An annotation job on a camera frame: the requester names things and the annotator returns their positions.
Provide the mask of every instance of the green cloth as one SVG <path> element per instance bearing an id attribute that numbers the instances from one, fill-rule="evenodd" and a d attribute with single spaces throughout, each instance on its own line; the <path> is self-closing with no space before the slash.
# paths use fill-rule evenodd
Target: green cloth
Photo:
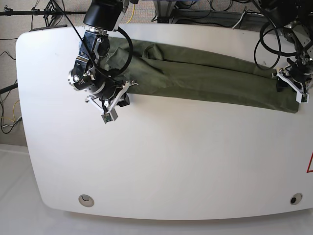
<path id="1" fill-rule="evenodd" d="M 289 113 L 298 111 L 291 88 L 276 91 L 271 71 L 254 63 L 212 52 L 133 40 L 134 55 L 117 80 L 137 80 L 127 91 L 183 99 L 254 106 Z M 128 58 L 125 39 L 110 38 L 102 68 L 120 69 Z"/>

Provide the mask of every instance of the metal bracket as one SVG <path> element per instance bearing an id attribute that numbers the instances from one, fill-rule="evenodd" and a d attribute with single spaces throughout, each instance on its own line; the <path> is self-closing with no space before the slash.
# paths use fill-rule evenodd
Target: metal bracket
<path id="1" fill-rule="evenodd" d="M 13 9 L 12 8 L 8 8 L 7 5 L 3 9 L 4 9 L 4 11 L 13 11 Z"/>
<path id="2" fill-rule="evenodd" d="M 45 12 L 51 12 L 51 11 L 55 11 L 55 7 L 54 7 L 54 4 L 51 0 L 49 0 L 47 6 L 45 7 L 44 9 Z M 52 23 L 54 22 L 55 20 L 55 16 L 54 15 L 51 15 L 51 19 L 49 21 L 49 16 L 50 15 L 45 15 L 44 16 L 44 20 L 45 20 L 45 25 L 46 27 L 49 27 L 52 25 Z"/>
<path id="3" fill-rule="evenodd" d="M 291 88 L 297 92 L 296 101 L 298 103 L 301 104 L 301 103 L 308 103 L 309 102 L 309 97 L 310 97 L 309 92 L 303 93 L 303 91 L 300 90 L 299 88 L 297 88 L 297 86 L 290 79 L 288 79 L 284 76 L 282 71 L 278 71 L 277 76 L 280 79 L 282 79 L 284 82 L 288 83 L 288 85 L 290 85 Z"/>
<path id="4" fill-rule="evenodd" d="M 311 42 L 308 32 L 304 29 L 302 25 L 297 25 L 292 30 L 303 47 L 307 46 Z M 313 46 L 308 48 L 307 53 L 311 58 L 313 58 Z"/>
<path id="5" fill-rule="evenodd" d="M 169 23 L 171 18 L 172 10 L 176 4 L 175 0 L 172 1 L 154 1 L 157 22 L 158 23 Z"/>
<path id="6" fill-rule="evenodd" d="M 138 85 L 138 83 L 136 81 L 127 81 L 125 82 L 125 85 L 123 86 L 123 89 L 120 90 L 120 92 L 117 94 L 117 96 L 115 97 L 114 100 L 112 100 L 111 102 L 106 100 L 104 105 L 107 107 L 108 111 L 104 112 L 104 110 L 102 109 L 102 106 L 100 106 L 98 103 L 96 103 L 94 100 L 97 99 L 97 97 L 93 96 L 93 95 L 88 95 L 85 98 L 85 102 L 90 102 L 96 109 L 98 109 L 101 112 L 101 117 L 104 121 L 104 123 L 107 123 L 109 121 L 115 121 L 118 118 L 118 115 L 115 111 L 115 107 L 116 105 L 122 101 L 121 98 L 122 96 L 126 93 L 126 91 L 128 90 L 129 87 L 133 86 L 133 85 Z"/>
<path id="7" fill-rule="evenodd" d="M 125 13 L 127 11 L 128 5 L 129 5 L 129 0 L 123 0 L 123 9 L 122 9 L 121 14 L 117 18 L 117 21 L 116 21 L 115 26 L 114 26 L 114 31 L 117 31 L 117 29 L 119 27 L 119 24 L 121 23 L 124 15 L 125 15 Z"/>

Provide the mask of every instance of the wire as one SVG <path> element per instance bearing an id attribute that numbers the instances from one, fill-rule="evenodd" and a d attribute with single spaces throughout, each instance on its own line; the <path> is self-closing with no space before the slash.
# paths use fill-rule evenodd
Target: wire
<path id="1" fill-rule="evenodd" d="M 11 122 L 15 122 L 14 120 L 12 120 L 12 119 L 9 118 L 9 117 L 1 117 L 1 119 L 7 119 L 7 120 L 10 120 Z"/>
<path id="2" fill-rule="evenodd" d="M 266 22 L 263 26 L 262 26 L 262 28 L 261 28 L 261 30 L 260 30 L 260 41 L 261 41 L 261 44 L 262 44 L 262 46 L 267 50 L 267 51 L 269 51 L 269 52 L 271 52 L 271 53 L 273 53 L 273 54 L 275 54 L 275 55 L 278 55 L 278 51 L 276 51 L 276 50 L 273 50 L 272 48 L 270 48 L 269 46 L 267 46 L 266 44 L 265 44 L 265 42 L 264 42 L 264 31 L 265 31 L 265 29 L 267 28 L 269 26 L 269 22 Z M 281 53 L 281 56 L 285 56 L 285 57 L 291 57 L 291 56 L 296 56 L 297 55 L 297 52 L 293 52 L 293 53 L 285 53 L 285 52 L 280 52 Z"/>
<path id="3" fill-rule="evenodd" d="M 20 122 L 20 121 L 21 121 L 21 118 L 22 118 L 22 116 L 20 116 L 20 117 L 16 120 L 16 123 L 17 123 L 17 122 Z M 4 128 L 4 127 L 9 127 L 9 126 L 14 126 L 14 124 L 6 124 L 6 125 L 2 126 L 2 128 Z"/>
<path id="4" fill-rule="evenodd" d="M 67 15 L 85 15 L 86 11 L 66 11 Z M 61 11 L 0 11 L 0 16 L 61 16 Z"/>
<path id="5" fill-rule="evenodd" d="M 62 5 L 63 5 L 63 10 L 65 11 L 65 5 L 64 5 L 64 1 L 63 0 L 62 0 Z M 60 23 L 62 18 L 63 18 L 63 15 L 61 16 L 60 20 L 55 24 L 55 26 L 57 26 Z"/>
<path id="6" fill-rule="evenodd" d="M 18 38 L 0 38 L 0 40 L 16 40 Z"/>
<path id="7" fill-rule="evenodd" d="M 247 10 L 247 11 L 245 12 L 245 14 L 244 14 L 243 19 L 242 19 L 242 20 L 240 21 L 240 23 L 239 23 L 238 29 L 240 29 L 242 22 L 244 21 L 246 15 L 248 15 L 248 14 L 255 14 L 255 15 L 258 15 L 258 16 L 263 16 L 262 14 L 260 14 L 260 12 L 256 12 L 256 11 L 252 11 L 252 10 Z"/>
<path id="8" fill-rule="evenodd" d="M 127 24 L 132 20 L 134 13 L 135 13 L 135 4 L 133 4 L 133 12 L 132 12 L 131 18 L 126 22 Z"/>
<path id="9" fill-rule="evenodd" d="M 14 121 L 16 121 L 16 120 L 15 120 L 15 116 L 14 116 L 14 108 L 15 108 L 15 105 L 16 105 L 18 102 L 19 102 L 19 100 L 14 103 L 13 109 L 12 109 L 12 114 L 13 114 L 13 120 L 14 120 Z"/>
<path id="10" fill-rule="evenodd" d="M 117 29 L 117 32 L 119 32 L 120 34 L 122 34 L 126 38 L 128 45 L 129 45 L 127 61 L 126 61 L 125 65 L 119 70 L 119 74 L 121 74 L 127 69 L 128 65 L 131 63 L 134 47 L 133 47 L 133 43 L 132 43 L 131 38 L 127 35 L 127 33 L 123 29 L 121 29 L 119 27 Z"/>
<path id="11" fill-rule="evenodd" d="M 5 102 L 5 100 L 6 100 L 6 99 L 8 98 L 8 96 L 10 95 L 11 91 L 12 91 L 12 90 L 10 90 L 9 93 L 8 93 L 8 94 L 5 96 L 5 98 L 2 100 L 2 103 Z"/>
<path id="12" fill-rule="evenodd" d="M 232 26 L 232 28 L 235 28 L 243 20 L 245 14 L 246 14 L 246 7 L 245 7 L 244 12 L 241 15 L 240 19 L 238 20 L 238 22 L 234 26 Z"/>
<path id="13" fill-rule="evenodd" d="M 34 9 L 36 8 L 36 6 L 38 5 L 39 2 L 40 2 L 40 0 L 36 1 Z M 34 15 L 31 16 L 31 24 L 30 24 L 31 30 L 33 30 L 33 20 L 34 20 Z"/>
<path id="14" fill-rule="evenodd" d="M 12 60 L 16 60 L 15 58 L 13 58 L 12 55 L 10 55 L 7 51 L 4 51 L 0 54 L 0 56 L 2 56 L 3 54 L 7 54 Z"/>
<path id="15" fill-rule="evenodd" d="M 192 5 L 197 3 L 197 1 L 192 1 L 191 4 L 185 4 L 185 3 L 180 2 L 180 1 L 178 1 L 178 2 L 181 3 L 182 5 L 185 5 L 185 6 L 192 6 Z"/>
<path id="16" fill-rule="evenodd" d="M 216 11 L 216 10 L 214 9 L 214 7 L 213 7 L 213 0 L 211 0 L 210 5 L 211 5 L 211 9 L 212 9 L 213 11 Z M 229 6 L 228 6 L 225 10 L 222 10 L 222 11 L 228 11 L 228 10 L 232 7 L 232 5 L 233 5 L 233 0 L 229 0 Z"/>
<path id="17" fill-rule="evenodd" d="M 218 26 L 224 27 L 224 28 L 232 27 L 232 25 L 223 25 L 223 24 L 215 23 L 215 22 L 197 22 L 197 21 L 192 21 L 192 20 L 189 20 L 189 19 L 180 19 L 180 20 L 176 21 L 175 23 L 177 24 L 179 21 L 189 21 L 189 22 L 193 22 L 193 23 L 196 23 L 196 24 L 214 24 L 214 25 L 218 25 Z"/>
<path id="18" fill-rule="evenodd" d="M 156 17 L 157 17 L 157 11 L 155 11 L 155 16 L 152 18 L 151 22 L 157 21 Z"/>
<path id="19" fill-rule="evenodd" d="M 273 30 L 274 30 L 273 28 L 270 29 L 270 30 L 268 30 L 263 36 L 267 35 L 269 32 L 271 32 L 271 31 L 273 31 Z M 271 66 L 271 68 L 268 68 L 268 69 L 264 69 L 264 68 L 262 68 L 262 67 L 258 64 L 258 62 L 256 61 L 256 50 L 258 49 L 258 46 L 259 46 L 260 42 L 261 42 L 261 41 L 259 40 L 258 43 L 256 44 L 255 48 L 254 48 L 254 52 L 253 52 L 254 63 L 255 63 L 255 65 L 256 65 L 260 70 L 263 70 L 263 71 L 270 70 L 270 69 L 274 68 L 274 67 L 277 65 L 278 62 L 277 62 L 277 60 L 276 60 L 275 64 L 274 64 L 273 66 Z"/>
<path id="20" fill-rule="evenodd" d="M 232 1 L 235 1 L 235 2 L 238 2 L 238 3 L 243 3 L 243 4 L 251 2 L 251 0 L 247 0 L 247 1 L 232 0 Z"/>
<path id="21" fill-rule="evenodd" d="M 205 15 L 205 16 L 202 16 L 202 17 L 188 17 L 188 16 L 184 16 L 184 15 L 182 15 L 182 14 L 180 14 L 181 16 L 183 16 L 183 17 L 185 17 L 185 18 L 189 18 L 189 19 L 203 19 L 203 18 L 206 18 L 206 17 L 208 17 L 210 14 L 211 14 L 211 12 L 212 12 L 212 4 L 211 4 L 211 2 L 209 1 L 209 0 L 207 0 L 207 2 L 209 3 L 209 5 L 210 5 L 210 11 L 209 11 L 209 13 L 207 14 L 207 15 Z"/>
<path id="22" fill-rule="evenodd" d="M 0 121 L 0 124 L 1 124 L 1 125 L 0 125 L 0 128 L 1 128 L 1 131 L 2 131 L 4 134 L 9 134 L 9 133 L 13 130 L 14 126 L 15 126 L 17 123 L 19 123 L 20 121 L 22 121 L 22 118 L 21 118 L 20 120 L 16 121 L 16 122 L 14 122 L 13 120 L 11 120 L 11 121 L 13 121 L 13 125 L 11 126 L 11 129 L 10 129 L 9 131 L 5 132 L 5 131 L 3 130 L 3 126 L 5 126 L 5 125 L 3 125 L 3 120 L 4 120 L 4 107 L 3 107 L 2 102 L 0 102 L 0 105 L 1 105 L 1 108 L 2 108 L 1 121 Z"/>
<path id="23" fill-rule="evenodd" d="M 273 22 L 269 19 L 269 17 L 267 16 L 267 14 L 265 14 L 265 13 L 263 12 L 263 10 L 259 7 L 259 5 L 256 3 L 255 0 L 251 0 L 251 2 L 252 2 L 252 3 L 255 5 L 255 7 L 264 15 L 264 17 L 267 19 L 267 21 L 272 25 L 273 30 L 274 30 L 275 35 L 276 35 L 276 38 L 277 38 L 277 43 L 278 43 L 278 55 L 277 55 L 276 62 L 275 62 L 270 68 L 267 68 L 267 69 L 262 68 L 262 67 L 259 66 L 259 64 L 256 62 L 256 58 L 254 58 L 255 65 L 256 65 L 259 69 L 261 69 L 261 70 L 263 70 L 263 71 L 266 71 L 266 70 L 270 70 L 270 69 L 274 68 L 274 67 L 278 64 L 278 62 L 279 62 L 279 60 L 280 60 L 281 52 L 282 52 L 282 45 L 281 45 L 281 43 L 280 43 L 280 39 L 279 39 L 279 35 L 278 35 L 278 32 L 277 32 L 277 29 L 276 29 L 275 25 L 273 24 Z M 256 49 L 257 49 L 257 46 L 258 46 L 258 45 L 259 45 L 259 43 L 257 43 L 257 45 L 256 45 L 256 47 L 255 47 L 255 49 L 254 49 L 254 57 L 255 57 Z"/>
<path id="24" fill-rule="evenodd" d="M 85 49 L 86 49 L 86 51 L 87 51 L 87 53 L 88 53 L 88 56 L 89 56 L 89 58 L 90 58 L 90 60 L 91 60 L 91 62 L 92 62 L 92 65 L 95 67 L 95 69 L 96 69 L 101 75 L 103 75 L 105 78 L 111 80 L 112 82 L 114 82 L 114 83 L 116 83 L 116 84 L 123 85 L 123 83 L 114 80 L 112 77 L 107 76 L 107 75 L 105 74 L 107 71 L 106 71 L 106 70 L 103 70 L 102 68 L 100 68 L 100 67 L 98 67 L 98 66 L 96 65 L 96 63 L 94 62 L 94 60 L 91 59 L 91 56 L 90 56 L 90 55 L 91 55 L 91 52 L 90 52 L 89 48 L 87 47 L 85 41 L 84 41 L 84 40 L 81 38 L 81 36 L 79 35 L 79 33 L 78 33 L 77 29 L 75 28 L 75 26 L 73 25 L 72 21 L 68 18 L 68 16 L 66 15 L 66 13 L 60 8 L 60 6 L 56 3 L 55 0 L 51 0 L 51 1 L 53 1 L 54 4 L 56 4 L 56 6 L 59 8 L 59 10 L 62 12 L 62 14 L 65 16 L 65 18 L 66 18 L 66 19 L 68 20 L 68 22 L 70 23 L 70 25 L 73 27 L 75 33 L 77 34 L 77 36 L 79 37 L 80 41 L 81 41 L 82 44 L 84 45 L 84 47 L 85 47 Z"/>

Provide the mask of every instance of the floor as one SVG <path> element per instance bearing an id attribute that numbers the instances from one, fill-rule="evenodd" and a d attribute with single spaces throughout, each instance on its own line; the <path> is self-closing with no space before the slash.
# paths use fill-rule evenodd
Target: floor
<path id="1" fill-rule="evenodd" d="M 28 11 L 36 4 L 37 0 L 0 0 L 0 7 L 3 8 L 8 5 L 9 8 L 13 10 Z M 37 7 L 38 9 L 44 9 L 48 0 L 40 0 Z M 66 11 L 86 11 L 90 5 L 90 1 L 85 0 L 64 0 Z M 229 6 L 230 0 L 215 0 L 213 2 L 213 7 L 215 10 L 224 10 Z M 249 3 L 249 9 L 255 10 L 253 5 Z M 233 12 L 243 12 L 245 4 L 240 4 L 234 2 L 229 11 Z M 208 0 L 199 0 L 196 4 L 192 5 L 190 9 L 210 9 L 210 4 Z M 127 11 L 122 23 L 128 21 L 132 13 L 132 6 Z M 135 13 L 132 21 L 130 23 L 156 23 L 151 22 L 151 19 L 155 16 L 154 3 L 151 0 L 140 0 L 136 5 Z M 74 25 L 83 25 L 84 15 L 71 15 L 69 16 Z M 31 16 L 0 16 L 0 38 L 18 38 L 21 34 L 31 30 Z M 59 24 L 67 24 L 66 19 L 61 19 Z M 45 22 L 41 16 L 34 16 L 33 18 L 33 28 L 44 27 Z M 15 42 L 16 40 L 0 40 L 0 54 L 3 51 L 7 51 L 13 58 L 15 58 Z M 13 59 L 11 59 L 6 54 L 0 56 L 0 74 L 1 82 L 0 88 L 12 85 L 16 79 L 16 64 Z M 16 101 L 19 100 L 18 90 L 13 90 L 8 98 L 4 102 L 4 116 L 11 118 L 13 117 L 12 108 Z M 15 107 L 15 117 L 18 118 L 21 115 L 20 105 L 16 104 Z M 5 124 L 10 124 L 10 120 L 6 119 Z M 27 146 L 23 123 L 20 122 L 14 127 L 10 134 L 3 134 L 0 132 L 0 143 Z"/>

